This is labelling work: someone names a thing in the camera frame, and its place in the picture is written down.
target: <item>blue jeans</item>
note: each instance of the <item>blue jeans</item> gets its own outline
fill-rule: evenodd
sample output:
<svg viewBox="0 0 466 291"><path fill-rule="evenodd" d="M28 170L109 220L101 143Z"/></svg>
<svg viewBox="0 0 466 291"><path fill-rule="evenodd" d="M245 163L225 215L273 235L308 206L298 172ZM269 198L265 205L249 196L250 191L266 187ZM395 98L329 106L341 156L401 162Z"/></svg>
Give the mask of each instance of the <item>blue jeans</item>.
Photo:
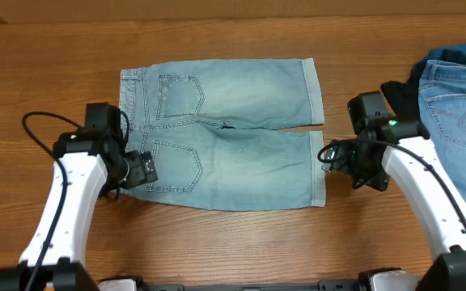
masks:
<svg viewBox="0 0 466 291"><path fill-rule="evenodd" d="M122 70L120 108L129 149L151 151L159 177L132 196L234 211L324 206L322 133L275 130L324 123L312 59Z"/></svg>
<svg viewBox="0 0 466 291"><path fill-rule="evenodd" d="M422 122L466 201L466 65L428 61L418 90Z"/></svg>

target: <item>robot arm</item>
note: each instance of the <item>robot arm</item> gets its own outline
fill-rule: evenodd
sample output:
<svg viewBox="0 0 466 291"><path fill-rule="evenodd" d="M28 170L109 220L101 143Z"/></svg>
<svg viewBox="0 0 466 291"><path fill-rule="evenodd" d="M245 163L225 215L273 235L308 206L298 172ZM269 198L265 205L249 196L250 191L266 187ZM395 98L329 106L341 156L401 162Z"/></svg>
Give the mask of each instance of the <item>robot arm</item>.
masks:
<svg viewBox="0 0 466 291"><path fill-rule="evenodd" d="M65 154L60 161L68 174L69 187L64 208L42 264L55 265L60 258L67 258L71 262L85 265L84 256L91 217L96 199L107 181L108 173L104 160L99 154L96 156L88 155L87 152ZM61 171L55 162L52 187L42 218L30 244L19 259L20 263L26 263L28 267L36 265L44 237L58 207L61 190Z"/></svg>
<svg viewBox="0 0 466 291"><path fill-rule="evenodd" d="M120 146L120 113L117 110L108 104L88 104L84 130L63 133L54 146L54 153L66 168L70 185L53 239L40 266L37 289L53 283L55 288L64 290L96 291L99 287L136 290L138 284L132 279L111 280L97 287L83 266L96 199L118 187L132 188L157 179L150 153L125 153L125 148ZM466 204L439 163L434 144L422 124L391 117L382 96L376 93L360 95L350 101L349 112L358 138L389 141L422 156L449 187L466 217ZM324 150L327 162L324 169L351 175L354 188L368 185L384 191L391 176L411 204L430 245L434 264L420 284L415 276L402 271L365 273L367 280L359 274L359 282L367 291L432 290L432 281L438 284L440 280L447 285L454 280L458 284L463 282L458 290L466 290L466 233L446 193L422 164L390 146L336 143ZM58 165L54 164L52 188L37 231L21 255L19 266L0 269L0 291L22 290L32 268L37 268L36 261L60 193L61 175Z"/></svg>
<svg viewBox="0 0 466 291"><path fill-rule="evenodd" d="M396 268L362 272L359 283L373 291L466 290L466 203L426 128L419 120L392 116L380 92L360 94L348 102L348 111L357 138L323 148L318 159L324 170L349 174L354 188L380 191L391 176L419 220L434 260L418 283Z"/></svg>
<svg viewBox="0 0 466 291"><path fill-rule="evenodd" d="M398 145L422 156L433 166L466 217L466 203L438 160L434 143L423 137L410 137L401 139ZM427 237L433 259L450 253L453 246L460 246L466 251L466 233L434 176L425 171L425 167L414 158L392 147L384 151L382 167L405 194Z"/></svg>
<svg viewBox="0 0 466 291"><path fill-rule="evenodd" d="M127 137L121 131L121 114L120 109L107 103L88 104L84 127L61 134L53 145L53 156L67 174L61 215L55 224L54 214L65 187L61 168L55 162L52 187L39 226L18 267L0 268L0 291L25 290L27 285L29 290L42 290L46 285L61 290L99 290L84 268L87 235L97 198L111 190L157 180L150 153L125 152ZM44 254L43 247L48 243L45 237L51 229L53 236ZM133 280L123 280L119 286L111 289L136 291L131 289Z"/></svg>

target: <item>black mount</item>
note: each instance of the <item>black mount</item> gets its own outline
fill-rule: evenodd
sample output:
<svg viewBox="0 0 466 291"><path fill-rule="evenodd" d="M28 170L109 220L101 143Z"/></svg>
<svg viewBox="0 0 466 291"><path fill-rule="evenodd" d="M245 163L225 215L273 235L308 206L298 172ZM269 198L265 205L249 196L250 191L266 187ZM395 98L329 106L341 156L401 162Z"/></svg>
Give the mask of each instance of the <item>black mount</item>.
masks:
<svg viewBox="0 0 466 291"><path fill-rule="evenodd" d="M427 139L430 136L426 127L418 119L392 116L378 91L362 93L351 99L348 102L348 112L357 139L398 144L402 138L424 137ZM389 181L389 175L381 165L385 150L385 145L342 143L325 153L325 159L339 161L325 163L323 169L325 171L339 170L350 175L354 181L353 188L367 185L376 190L385 191Z"/></svg>
<svg viewBox="0 0 466 291"><path fill-rule="evenodd" d="M89 103L83 129L61 134L53 145L56 158L77 152L100 154L108 170L107 182L100 196L118 188L131 189L158 179L150 152L125 152L129 137L122 134L120 118L120 109L109 103Z"/></svg>
<svg viewBox="0 0 466 291"><path fill-rule="evenodd" d="M22 291L26 286L32 270L26 262L17 268L0 268L0 291ZM33 291L43 290L52 282L56 291L98 291L86 269L79 263L71 263L69 259L58 260L53 266L41 266Z"/></svg>

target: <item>wooden table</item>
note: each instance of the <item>wooden table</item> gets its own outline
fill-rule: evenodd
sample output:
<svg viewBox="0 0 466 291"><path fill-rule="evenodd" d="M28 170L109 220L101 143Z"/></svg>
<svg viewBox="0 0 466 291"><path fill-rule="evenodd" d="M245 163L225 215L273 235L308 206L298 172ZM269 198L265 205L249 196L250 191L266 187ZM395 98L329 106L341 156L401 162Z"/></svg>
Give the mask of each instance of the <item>wooden table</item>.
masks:
<svg viewBox="0 0 466 291"><path fill-rule="evenodd" d="M49 111L83 122L85 104L117 104L119 71L202 58L313 57L324 140L352 137L346 102L405 80L429 49L466 41L466 15L0 25L0 266L16 264L49 193L52 160L21 129ZM71 130L36 117L51 146ZM314 282L397 266L430 253L398 187L350 189L327 175L325 208L228 213L124 197L99 200L87 242L95 278L143 275L185 285Z"/></svg>

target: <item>waistband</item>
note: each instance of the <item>waistband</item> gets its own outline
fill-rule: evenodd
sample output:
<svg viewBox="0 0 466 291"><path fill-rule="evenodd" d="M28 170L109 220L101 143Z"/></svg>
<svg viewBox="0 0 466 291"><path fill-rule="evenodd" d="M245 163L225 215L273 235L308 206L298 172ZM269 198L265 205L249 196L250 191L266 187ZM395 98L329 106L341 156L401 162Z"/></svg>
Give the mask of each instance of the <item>waistband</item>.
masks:
<svg viewBox="0 0 466 291"><path fill-rule="evenodd" d="M427 61L422 78L434 80L459 80L466 81L466 65L451 63L448 61Z"/></svg>
<svg viewBox="0 0 466 291"><path fill-rule="evenodd" d="M124 69L121 71L122 80L140 80L145 74L146 68Z"/></svg>

